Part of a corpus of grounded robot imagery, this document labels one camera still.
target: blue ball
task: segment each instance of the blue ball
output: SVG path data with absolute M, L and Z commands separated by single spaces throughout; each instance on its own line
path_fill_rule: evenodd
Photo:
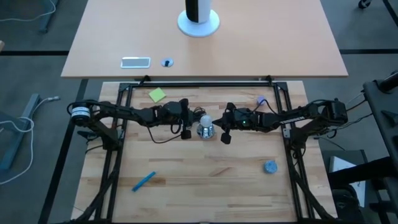
M 264 171 L 269 173 L 269 174 L 274 174 L 275 172 L 278 171 L 278 166 L 275 161 L 267 161 L 264 164 Z

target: white cylinder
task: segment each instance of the white cylinder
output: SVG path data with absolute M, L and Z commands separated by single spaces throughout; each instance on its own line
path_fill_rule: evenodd
M 185 0 L 185 8 L 188 19 L 201 24 L 209 20 L 211 0 Z

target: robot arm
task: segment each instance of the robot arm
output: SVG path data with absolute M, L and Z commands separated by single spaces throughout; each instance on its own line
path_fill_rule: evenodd
M 221 135 L 221 141 L 229 144 L 231 142 L 230 130 L 253 130 L 268 133 L 282 124 L 305 119 L 312 119 L 312 121 L 302 128 L 290 130 L 290 142 L 293 147 L 302 147 L 309 136 L 323 134 L 328 131 L 330 126 L 341 126 L 347 123 L 348 117 L 344 103 L 338 100 L 317 100 L 304 107 L 299 106 L 281 113 L 251 111 L 249 108 L 236 108 L 233 103 L 228 103 L 223 117 L 213 121 L 213 124 L 225 131 Z
M 191 132 L 187 128 L 194 122 L 198 122 L 206 113 L 203 110 L 190 111 L 187 99 L 140 110 L 114 105 L 107 101 L 85 100 L 71 103 L 68 106 L 68 112 L 75 125 L 90 128 L 97 136 L 101 137 L 103 148 L 107 150 L 117 150 L 119 135 L 115 128 L 108 128 L 100 121 L 103 118 L 112 117 L 135 121 L 147 128 L 158 125 L 178 125 L 182 127 L 181 138 L 190 139 Z

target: green sticky note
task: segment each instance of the green sticky note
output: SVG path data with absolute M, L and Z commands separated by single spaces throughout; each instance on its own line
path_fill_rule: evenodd
M 155 102 L 159 102 L 161 99 L 166 97 L 166 94 L 161 88 L 157 88 L 149 93 L 150 98 Z

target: black metal frame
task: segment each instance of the black metal frame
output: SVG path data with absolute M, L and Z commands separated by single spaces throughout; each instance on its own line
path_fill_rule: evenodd
M 281 112 L 283 110 L 282 107 L 282 100 L 281 100 L 281 92 L 283 94 L 285 103 L 286 103 L 286 109 L 291 110 L 292 109 L 292 104 L 290 101 L 290 96 L 289 96 L 289 90 L 287 87 L 286 82 L 273 82 L 270 77 L 267 78 L 267 81 L 259 82 L 259 81 L 254 81 L 254 82 L 144 82 L 144 80 L 150 80 L 149 77 L 145 77 L 141 82 L 135 82 L 135 83 L 120 83 L 119 85 L 119 92 L 118 92 L 118 98 L 116 104 L 121 105 L 122 103 L 122 98 L 124 94 L 127 92 L 127 100 L 126 100 L 126 106 L 130 106 L 131 104 L 131 99 L 132 99 L 132 94 L 133 94 L 133 89 L 135 88 L 152 88 L 152 87 L 244 87 L 244 86 L 258 86 L 258 87 L 269 87 L 273 88 L 274 94 L 275 94 L 275 99 L 277 102 L 277 109 L 278 112 Z M 87 80 L 83 80 L 80 89 L 79 89 L 79 94 L 76 98 L 76 100 L 80 100 L 83 98 L 84 95 L 84 90 L 87 84 Z M 113 120 L 113 127 L 117 126 L 117 119 Z M 122 123 L 122 137 L 121 141 L 124 141 L 124 133 L 126 133 L 126 128 L 127 128 L 127 121 L 123 120 Z M 50 216 L 50 211 L 53 205 L 53 201 L 58 189 L 58 184 L 60 181 L 60 177 L 62 174 L 63 166 L 65 165 L 65 160 L 67 157 L 68 153 L 68 148 L 70 145 L 70 141 L 72 140 L 72 133 L 74 130 L 74 125 L 72 123 L 69 124 L 67 132 L 65 134 L 62 148 L 60 151 L 60 155 L 58 157 L 57 165 L 55 166 L 55 170 L 52 176 L 52 180 L 50 183 L 49 191 L 47 192 L 47 196 L 45 199 L 45 203 L 42 209 L 42 213 L 40 214 L 40 219 L 39 223 L 47 223 L 49 216 Z M 313 206 L 314 202 L 318 204 L 316 201 L 315 197 L 311 194 L 309 188 L 308 188 L 308 181 L 307 181 L 307 175 L 305 172 L 305 166 L 302 157 L 298 157 L 297 159 L 297 164 L 299 168 L 298 173 L 295 170 L 294 163 L 293 163 L 293 157 L 292 157 L 292 150 L 289 147 L 289 139 L 286 138 L 283 134 L 281 134 L 284 140 L 284 146 L 285 146 L 285 153 L 287 157 L 287 165 L 288 165 L 288 170 L 289 170 L 289 177 L 290 177 L 290 184 L 291 184 L 291 189 L 292 189 L 292 195 L 293 195 L 293 200 L 294 200 L 294 207 L 295 207 L 295 212 L 297 215 L 297 223 L 346 223 L 349 224 L 349 222 L 342 222 L 338 220 L 320 220 L 315 218 L 315 213 L 313 211 Z M 106 158 L 104 162 L 104 169 L 103 169 L 103 176 L 101 178 L 101 185 L 99 192 L 97 196 L 94 198 L 90 206 L 85 210 L 82 216 L 77 218 L 76 220 L 71 220 L 71 223 L 112 223 L 112 217 L 113 217 L 113 210 L 114 210 L 114 203 L 116 200 L 116 191 L 117 191 L 117 186 L 118 186 L 118 179 L 119 179 L 119 169 L 121 165 L 121 158 L 123 154 L 123 144 L 121 148 L 117 151 L 116 153 L 116 162 L 114 164 L 112 172 L 109 174 L 109 168 L 110 168 L 110 163 L 111 163 L 111 158 L 113 156 L 112 151 L 107 151 L 106 152 Z M 297 188 L 297 185 L 302 188 L 304 196 L 305 196 L 305 204 L 307 207 L 308 211 L 308 218 L 305 218 L 303 216 L 303 211 L 302 211 L 302 206 L 300 204 L 300 195 L 299 195 L 299 190 Z M 105 193 L 108 191 L 108 189 L 111 188 L 111 193 L 110 193 L 110 198 L 109 198 L 109 205 L 108 205 L 108 211 L 106 214 L 106 218 L 101 218 L 102 214 L 102 209 L 103 209 L 103 197 Z M 94 214 L 94 220 L 88 221 L 88 219 L 92 216 L 93 212 L 95 211 Z

